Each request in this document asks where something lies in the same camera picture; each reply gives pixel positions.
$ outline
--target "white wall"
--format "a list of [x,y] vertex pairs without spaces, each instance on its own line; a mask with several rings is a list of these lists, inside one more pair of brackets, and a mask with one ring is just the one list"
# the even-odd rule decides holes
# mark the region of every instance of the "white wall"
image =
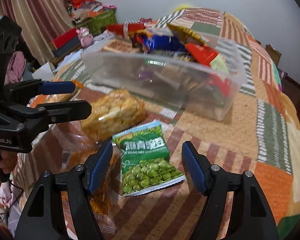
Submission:
[[117,19],[158,19],[177,6],[227,11],[238,17],[263,46],[282,53],[279,67],[300,84],[300,8],[294,0],[98,0],[117,6]]

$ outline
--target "red box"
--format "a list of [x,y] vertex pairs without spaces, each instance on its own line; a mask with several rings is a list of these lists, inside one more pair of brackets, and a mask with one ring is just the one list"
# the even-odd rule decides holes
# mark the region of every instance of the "red box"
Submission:
[[51,50],[60,49],[63,45],[67,42],[72,40],[74,37],[78,36],[77,29],[72,28],[71,30],[67,31],[66,33],[60,35],[59,37],[55,38],[52,42],[49,43]]

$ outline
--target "blue gripper pad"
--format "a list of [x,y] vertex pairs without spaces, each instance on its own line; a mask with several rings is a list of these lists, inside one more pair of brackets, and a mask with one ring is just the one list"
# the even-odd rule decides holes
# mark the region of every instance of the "blue gripper pad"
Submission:
[[190,148],[188,143],[191,142],[184,142],[182,144],[182,159],[186,164],[186,167],[190,173],[192,182],[196,190],[199,191],[202,195],[204,195],[204,193],[207,190],[207,187],[205,185],[205,175],[194,156],[195,154],[199,154],[195,150],[194,146],[191,144],[191,148],[195,150],[195,152],[193,152],[193,149]]
[[45,82],[39,88],[39,94],[54,95],[54,94],[71,94],[75,91],[75,84],[69,82]]
[[98,152],[90,155],[85,162],[84,165],[87,167],[85,188],[90,195],[99,189],[103,177],[108,169],[108,165],[112,157],[112,151],[112,142],[107,140],[103,142]]

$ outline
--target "person's hand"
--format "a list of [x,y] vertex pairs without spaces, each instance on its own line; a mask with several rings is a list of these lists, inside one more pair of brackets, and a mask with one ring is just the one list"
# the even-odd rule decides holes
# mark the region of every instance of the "person's hand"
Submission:
[[0,168],[5,174],[12,172],[17,165],[17,153],[0,151],[2,160],[0,161]]

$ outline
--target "pink stuffed toy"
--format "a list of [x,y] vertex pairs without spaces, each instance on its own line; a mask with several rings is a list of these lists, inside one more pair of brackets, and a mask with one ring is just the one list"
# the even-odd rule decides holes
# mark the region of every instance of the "pink stuffed toy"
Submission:
[[81,27],[80,30],[77,30],[77,34],[83,48],[87,48],[92,45],[93,36],[89,33],[89,29],[87,27]]

